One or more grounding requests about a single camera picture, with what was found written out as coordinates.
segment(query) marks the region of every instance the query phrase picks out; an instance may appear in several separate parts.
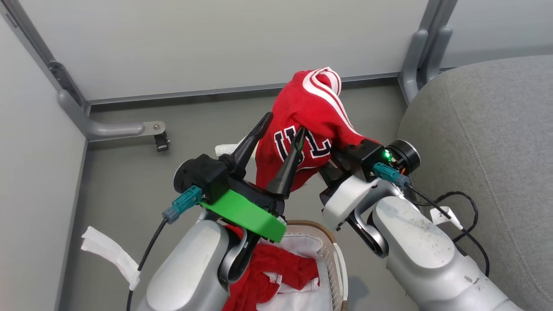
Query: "metal frame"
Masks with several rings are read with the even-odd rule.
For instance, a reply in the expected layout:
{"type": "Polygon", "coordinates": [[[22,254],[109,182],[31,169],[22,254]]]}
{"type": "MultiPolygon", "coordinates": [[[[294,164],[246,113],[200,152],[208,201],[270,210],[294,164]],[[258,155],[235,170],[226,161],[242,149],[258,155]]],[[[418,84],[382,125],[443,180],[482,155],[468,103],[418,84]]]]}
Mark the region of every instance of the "metal frame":
{"type": "Polygon", "coordinates": [[[6,22],[58,90],[60,106],[89,142],[152,135],[158,151],[169,148],[165,123],[161,121],[105,124],[90,119],[90,107],[79,88],[63,64],[55,60],[19,1],[1,0],[1,3],[0,12],[6,22]]]}
{"type": "MultiPolygon", "coordinates": [[[[342,78],[342,86],[347,87],[347,85],[354,85],[359,83],[370,81],[379,81],[385,79],[393,79],[399,76],[399,72],[390,72],[386,74],[374,74],[374,75],[363,75],[363,76],[353,76],[353,77],[344,77],[342,78]]],[[[275,83],[275,84],[264,84],[264,85],[253,85],[253,86],[241,86],[241,87],[228,87],[225,89],[211,89],[211,90],[200,90],[200,91],[186,91],[186,92],[175,92],[175,93],[165,93],[165,94],[152,94],[152,95],[138,95],[138,96],[126,96],[126,97],[116,97],[111,99],[99,99],[91,100],[88,102],[89,105],[103,105],[111,103],[126,103],[126,102],[138,102],[138,101],[150,101],[150,100],[167,100],[167,99],[178,99],[183,97],[202,97],[202,96],[213,96],[213,95],[233,95],[233,94],[244,94],[244,93],[258,93],[258,94],[270,94],[271,91],[278,91],[282,89],[286,83],[275,83]]]]}
{"type": "Polygon", "coordinates": [[[457,0],[428,1],[398,78],[407,104],[419,92],[419,86],[440,73],[440,64],[453,34],[453,28],[447,26],[447,22],[456,4],[457,0]]]}

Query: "white tape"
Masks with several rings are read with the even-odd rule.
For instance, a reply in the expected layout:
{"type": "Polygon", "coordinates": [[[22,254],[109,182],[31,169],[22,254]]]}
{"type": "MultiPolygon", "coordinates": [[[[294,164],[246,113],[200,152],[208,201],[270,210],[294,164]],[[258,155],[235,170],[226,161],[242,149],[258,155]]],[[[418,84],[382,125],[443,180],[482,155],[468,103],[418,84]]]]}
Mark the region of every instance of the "white tape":
{"type": "Polygon", "coordinates": [[[432,222],[434,225],[439,225],[444,222],[451,222],[453,225],[455,225],[459,230],[463,230],[463,226],[461,226],[461,223],[459,222],[459,219],[457,219],[457,216],[453,213],[453,211],[448,206],[441,206],[442,210],[446,212],[448,215],[451,216],[451,219],[448,219],[442,212],[438,211],[436,208],[433,208],[430,210],[430,216],[432,216],[432,222]]]}
{"type": "Polygon", "coordinates": [[[81,246],[83,251],[94,253],[111,261],[129,282],[129,289],[133,291],[136,288],[140,281],[138,264],[119,244],[90,226],[82,238],[84,239],[81,246]]]}
{"type": "MultiPolygon", "coordinates": [[[[223,154],[231,154],[233,153],[236,148],[238,148],[238,145],[240,145],[240,143],[245,139],[242,138],[240,139],[240,141],[237,143],[237,144],[220,144],[218,146],[215,146],[215,155],[217,155],[218,157],[222,156],[223,154]]],[[[255,145],[255,149],[253,150],[252,152],[252,156],[250,157],[250,160],[255,160],[255,153],[257,152],[257,145],[255,145]]]]}

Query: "black clip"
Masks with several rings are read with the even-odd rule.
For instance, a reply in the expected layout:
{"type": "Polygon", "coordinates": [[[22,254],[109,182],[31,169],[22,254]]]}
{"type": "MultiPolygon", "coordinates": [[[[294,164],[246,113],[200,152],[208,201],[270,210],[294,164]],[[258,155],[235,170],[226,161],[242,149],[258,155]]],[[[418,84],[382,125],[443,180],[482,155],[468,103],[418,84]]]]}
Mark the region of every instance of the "black clip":
{"type": "Polygon", "coordinates": [[[167,139],[167,132],[163,131],[161,134],[154,135],[155,146],[158,148],[158,152],[169,149],[170,140],[167,139]]]}

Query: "cable connector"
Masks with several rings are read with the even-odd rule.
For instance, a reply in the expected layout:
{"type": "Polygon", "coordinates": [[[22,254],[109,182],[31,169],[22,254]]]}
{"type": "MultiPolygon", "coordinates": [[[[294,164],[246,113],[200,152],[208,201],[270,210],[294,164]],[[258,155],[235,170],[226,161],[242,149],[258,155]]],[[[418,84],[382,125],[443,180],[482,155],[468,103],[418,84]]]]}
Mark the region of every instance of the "cable connector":
{"type": "Polygon", "coordinates": [[[377,163],[373,166],[373,172],[376,177],[391,182],[401,188],[405,189],[405,185],[411,184],[409,177],[402,175],[398,170],[383,163],[377,163]]]}
{"type": "Polygon", "coordinates": [[[167,218],[167,222],[174,223],[179,216],[187,209],[199,204],[202,200],[202,190],[197,186],[192,186],[184,191],[176,200],[171,203],[171,207],[164,210],[163,218],[167,218]]]}

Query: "red clothing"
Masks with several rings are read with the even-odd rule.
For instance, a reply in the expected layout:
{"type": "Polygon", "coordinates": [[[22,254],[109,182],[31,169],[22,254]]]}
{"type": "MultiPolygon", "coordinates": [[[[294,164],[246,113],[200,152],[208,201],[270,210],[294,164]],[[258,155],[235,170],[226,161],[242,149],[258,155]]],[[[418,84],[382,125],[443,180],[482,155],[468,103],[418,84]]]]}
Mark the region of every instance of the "red clothing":
{"type": "MultiPolygon", "coordinates": [[[[242,230],[227,226],[238,236],[242,230]]],[[[317,263],[312,258],[303,258],[273,245],[258,244],[244,275],[231,285],[231,296],[223,311],[256,311],[257,303],[271,300],[279,284],[271,283],[263,272],[282,275],[282,282],[295,289],[304,288],[309,281],[319,277],[317,263]]]]}
{"type": "Polygon", "coordinates": [[[284,86],[273,105],[273,121],[255,154],[258,186],[266,188],[277,175],[300,126],[308,132],[292,191],[328,162],[333,145],[342,149],[366,139],[349,122],[338,98],[341,87],[340,77],[328,67],[299,71],[284,86]]]}

